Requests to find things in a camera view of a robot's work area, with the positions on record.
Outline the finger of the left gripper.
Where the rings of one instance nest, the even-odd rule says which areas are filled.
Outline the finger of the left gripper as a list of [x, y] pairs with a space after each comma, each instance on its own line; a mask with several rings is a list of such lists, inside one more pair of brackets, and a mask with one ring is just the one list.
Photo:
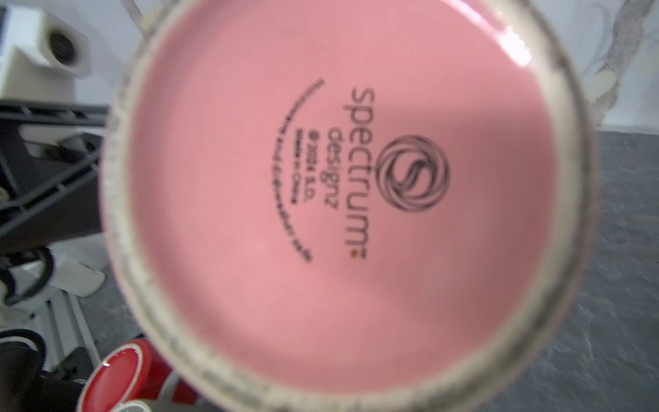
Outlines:
[[106, 105], [1, 102], [1, 250], [23, 252], [100, 233]]

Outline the pink glass mug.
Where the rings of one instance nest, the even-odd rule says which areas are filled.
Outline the pink glass mug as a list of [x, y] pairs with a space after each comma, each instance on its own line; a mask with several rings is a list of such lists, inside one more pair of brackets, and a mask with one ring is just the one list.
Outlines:
[[469, 411], [530, 365], [597, 212], [528, 1], [174, 1], [106, 124], [115, 276], [233, 411]]

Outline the grey mug white rim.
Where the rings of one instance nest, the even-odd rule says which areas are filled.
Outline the grey mug white rim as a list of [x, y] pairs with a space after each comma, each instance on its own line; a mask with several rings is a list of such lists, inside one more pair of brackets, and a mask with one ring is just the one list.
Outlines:
[[174, 403], [171, 401], [134, 399], [117, 405], [112, 412], [196, 412], [195, 405]]

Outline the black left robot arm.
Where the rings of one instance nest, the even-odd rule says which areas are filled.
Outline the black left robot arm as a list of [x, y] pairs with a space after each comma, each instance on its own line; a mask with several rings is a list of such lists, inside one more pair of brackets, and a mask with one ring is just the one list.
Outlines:
[[[99, 195], [108, 106], [1, 102], [1, 302], [13, 308], [43, 290], [55, 273], [49, 246], [102, 231]], [[74, 411], [83, 386], [45, 370], [41, 334], [1, 334], [1, 409]]]

